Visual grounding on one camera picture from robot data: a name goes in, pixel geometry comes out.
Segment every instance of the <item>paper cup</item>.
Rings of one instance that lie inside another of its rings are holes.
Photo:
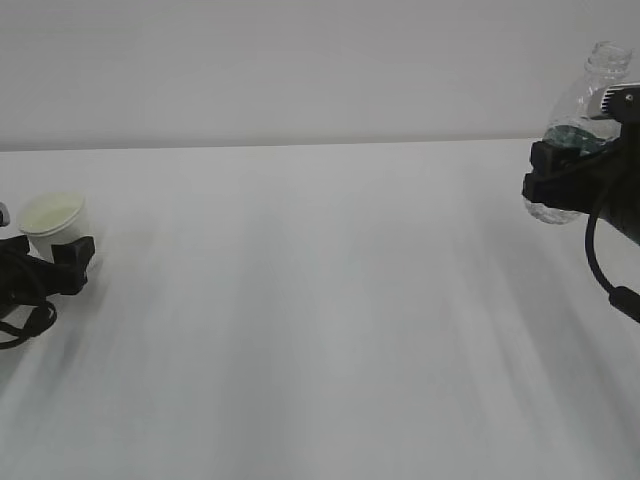
[[[53,262],[51,245],[93,236],[84,197],[70,192],[47,193],[31,200],[18,215],[18,228],[48,262]]]

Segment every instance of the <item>plastic bottle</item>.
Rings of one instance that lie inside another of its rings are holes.
[[[584,75],[569,87],[553,109],[544,140],[558,147],[579,147],[587,155],[617,138],[620,124],[615,120],[587,118],[587,107],[594,92],[621,83],[629,73],[631,57],[629,49],[612,42],[597,43],[584,64]],[[531,215],[545,223],[563,225],[580,216],[580,212],[549,208],[527,199],[525,205]]]

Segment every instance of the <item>black cord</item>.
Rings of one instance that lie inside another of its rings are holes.
[[[0,342],[0,350],[9,350],[10,348],[15,348],[18,345],[22,345],[27,340],[29,340],[29,337],[18,337],[14,340]]]
[[[596,258],[594,237],[596,234],[596,223],[598,222],[600,212],[602,211],[605,202],[609,198],[612,186],[615,183],[617,183],[617,180],[607,185],[600,193],[600,196],[596,200],[596,203],[594,204],[593,209],[589,214],[589,220],[587,221],[587,230],[585,231],[584,235],[584,248],[587,253],[587,262],[589,263],[589,268],[591,268],[593,276],[596,278],[602,288],[607,291],[608,294],[611,294],[615,287],[607,279],[605,274],[602,272],[602,269],[600,268],[600,264],[598,263],[598,259]]]
[[[14,337],[22,337],[24,332],[21,328],[14,327],[10,323],[3,322],[0,320],[0,332],[7,333],[9,335],[13,335]]]

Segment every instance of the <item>white table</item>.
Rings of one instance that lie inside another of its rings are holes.
[[[529,146],[0,154],[0,201],[84,192],[103,256],[0,352],[0,477],[637,479],[640,326],[584,219],[525,212]]]

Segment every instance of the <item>white wall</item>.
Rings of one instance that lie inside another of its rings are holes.
[[[2,0],[0,149],[530,136],[639,22],[637,0]]]

